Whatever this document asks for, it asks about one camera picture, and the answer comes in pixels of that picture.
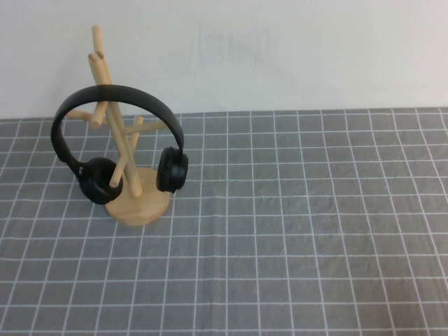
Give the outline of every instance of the black headphones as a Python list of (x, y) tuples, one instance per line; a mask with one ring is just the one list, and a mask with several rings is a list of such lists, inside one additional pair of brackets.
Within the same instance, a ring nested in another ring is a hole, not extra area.
[(79, 162), (71, 154), (61, 123), (64, 116), (78, 106), (93, 102), (120, 102), (147, 110), (163, 121), (176, 139), (178, 149), (166, 147), (159, 161), (156, 186), (160, 191), (174, 193), (183, 187), (188, 171), (188, 157), (183, 153), (183, 130), (172, 111), (159, 99), (138, 89), (121, 85), (96, 85), (73, 93), (56, 112), (51, 127), (51, 143), (58, 158), (66, 163), (79, 181), (84, 195), (96, 204), (106, 204), (117, 198), (123, 189), (123, 179), (117, 187), (109, 185), (116, 164), (105, 157)]

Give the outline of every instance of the wooden stand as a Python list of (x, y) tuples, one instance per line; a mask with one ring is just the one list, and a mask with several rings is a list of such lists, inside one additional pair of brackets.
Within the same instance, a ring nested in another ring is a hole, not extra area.
[[(92, 35), (94, 52), (88, 55), (88, 61), (95, 83), (97, 85), (112, 84), (111, 73), (104, 55), (101, 27), (94, 26)], [(134, 125), (125, 127), (120, 107), (114, 101), (98, 102), (94, 113), (72, 110), (67, 116), (88, 121), (94, 130), (102, 125), (108, 125), (111, 129), (120, 159), (110, 185), (116, 187), (123, 178), (123, 191), (118, 198), (106, 204), (109, 214), (117, 221), (131, 226), (149, 224), (159, 218), (169, 205), (170, 194), (160, 192), (155, 187), (157, 171), (135, 166), (134, 150), (140, 132), (160, 130), (167, 126), (162, 121), (143, 123), (143, 117), (139, 116)]]

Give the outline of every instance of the wooden peg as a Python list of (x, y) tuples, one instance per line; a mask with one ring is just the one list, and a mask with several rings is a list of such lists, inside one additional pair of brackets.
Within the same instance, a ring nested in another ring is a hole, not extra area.
[(144, 124), (134, 124), (130, 126), (126, 126), (123, 130), (125, 134), (132, 134), (135, 132), (147, 132), (147, 131), (155, 131), (162, 130), (167, 128), (167, 125), (163, 121), (154, 121), (154, 122), (145, 122)]
[[(92, 114), (85, 112), (85, 111), (81, 111), (81, 110), (71, 110), (70, 112), (67, 113), (66, 117), (68, 118), (73, 118), (73, 119), (79, 119), (79, 120), (84, 120), (84, 121), (89, 121), (92, 119)], [(103, 120), (103, 124), (107, 125), (107, 120)]]
[(97, 102), (92, 117), (90, 118), (90, 127), (93, 130), (98, 130), (101, 127), (104, 116), (106, 115), (107, 104), (107, 101)]
[[(138, 116), (135, 121), (135, 125), (140, 125), (143, 122), (143, 120), (144, 120), (144, 118), (142, 116)], [(133, 133), (133, 135), (131, 136), (132, 154), (135, 151), (135, 147), (137, 146), (138, 140), (139, 140), (139, 133)], [(120, 183), (120, 179), (125, 170), (126, 163), (127, 163), (127, 157), (120, 157), (120, 159), (118, 160), (117, 165), (115, 167), (115, 170), (113, 171), (111, 182), (109, 183), (109, 185), (111, 187), (115, 188)]]

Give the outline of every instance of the ear cushion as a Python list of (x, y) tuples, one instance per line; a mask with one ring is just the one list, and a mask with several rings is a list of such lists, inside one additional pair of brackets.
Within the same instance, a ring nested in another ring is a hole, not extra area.
[(105, 157), (95, 157), (85, 164), (79, 185), (89, 200), (96, 204), (107, 204), (120, 196), (123, 179), (115, 188), (109, 185), (115, 167), (115, 162)]
[(156, 186), (160, 191), (174, 193), (185, 184), (188, 172), (188, 157), (179, 149), (166, 147), (160, 156)]

